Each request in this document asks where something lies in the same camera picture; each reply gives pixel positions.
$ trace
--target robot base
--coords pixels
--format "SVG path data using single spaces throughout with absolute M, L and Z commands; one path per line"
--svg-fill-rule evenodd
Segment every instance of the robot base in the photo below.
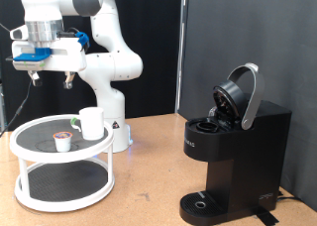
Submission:
M 132 144 L 130 125 L 126 124 L 125 118 L 105 119 L 114 132 L 115 142 L 113 143 L 113 153 L 120 153 L 127 150 Z

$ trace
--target black wall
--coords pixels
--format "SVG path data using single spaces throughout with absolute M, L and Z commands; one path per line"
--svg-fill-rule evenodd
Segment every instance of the black wall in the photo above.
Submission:
M 138 79 L 113 82 L 126 96 L 126 117 L 160 115 L 174 112 L 180 0 L 116 0 L 123 37 L 144 62 Z M 75 27 L 91 38 L 90 19 L 64 17 L 66 28 Z M 0 0 L 0 23 L 9 29 L 24 24 L 21 0 Z M 90 40 L 90 53 L 106 52 Z M 11 55 L 9 33 L 0 28 L 0 68 L 4 85 L 8 121 L 27 94 L 30 79 L 4 59 Z M 30 99 L 11 130 L 21 124 L 48 115 L 77 113 L 96 105 L 95 95 L 77 75 L 74 87 L 64 90 L 62 72 L 40 72 L 44 85 L 32 87 Z
M 212 90 L 246 62 L 260 67 L 264 99 L 290 109 L 281 186 L 317 210 L 316 0 L 189 0 L 179 113 L 207 116 Z M 243 81 L 251 92 L 250 76 Z

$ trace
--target coffee maker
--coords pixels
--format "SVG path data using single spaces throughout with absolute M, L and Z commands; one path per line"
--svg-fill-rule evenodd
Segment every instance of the coffee maker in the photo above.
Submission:
M 236 84 L 253 74 L 250 98 Z M 180 200 L 180 216 L 193 225 L 216 225 L 258 215 L 266 225 L 278 220 L 276 207 L 291 112 L 263 101 L 264 78 L 252 63 L 239 66 L 214 88 L 208 117 L 185 125 L 184 152 L 208 163 L 206 189 Z

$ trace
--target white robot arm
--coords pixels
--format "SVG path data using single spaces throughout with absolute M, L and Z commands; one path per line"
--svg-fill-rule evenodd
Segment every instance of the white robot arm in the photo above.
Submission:
M 131 144 L 125 123 L 125 97 L 111 87 L 115 80 L 137 78 L 143 71 L 141 58 L 126 45 L 120 30 L 115 0 L 22 0 L 26 25 L 11 32 L 13 65 L 26 70 L 39 84 L 37 71 L 65 71 L 65 88 L 72 87 L 74 73 L 94 90 L 104 118 L 114 127 L 114 153 Z M 63 32 L 62 15 L 91 16 L 93 39 L 109 53 L 86 55 L 85 37 Z

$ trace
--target white tiered stand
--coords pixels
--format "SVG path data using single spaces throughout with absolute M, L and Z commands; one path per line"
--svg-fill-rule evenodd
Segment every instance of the white tiered stand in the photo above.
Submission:
M 68 153 L 40 153 L 27 150 L 22 148 L 17 144 L 17 138 L 20 133 L 24 130 L 38 125 L 44 122 L 54 121 L 54 120 L 62 120 L 62 119 L 70 119 L 73 117 L 77 117 L 76 115 L 58 115 L 51 116 L 46 118 L 37 119 L 31 122 L 28 122 L 18 129 L 16 129 L 10 138 L 10 149 L 14 155 L 19 158 L 20 164 L 20 175 L 16 180 L 15 186 L 15 194 L 18 200 L 29 208 L 33 208 L 40 211 L 45 212 L 64 212 L 64 211 L 72 211 L 80 208 L 87 207 L 91 204 L 94 204 L 104 198 L 113 188 L 115 183 L 115 177 L 113 174 L 113 142 L 114 142 L 114 134 L 113 129 L 108 123 L 105 124 L 105 128 L 108 131 L 108 137 L 102 142 L 89 147 L 87 149 L 79 150 L 76 152 L 68 152 Z M 102 152 L 108 152 L 108 164 L 96 159 L 92 158 Z M 76 161 L 90 161 L 94 162 L 104 169 L 108 171 L 108 181 L 107 183 L 97 192 L 88 195 L 86 197 L 65 201 L 65 202 L 46 202 L 34 199 L 30 196 L 30 187 L 29 187 L 29 177 L 28 173 L 32 170 L 40 168 L 45 164 L 64 164 Z M 27 167 L 26 161 L 36 162 L 35 164 Z

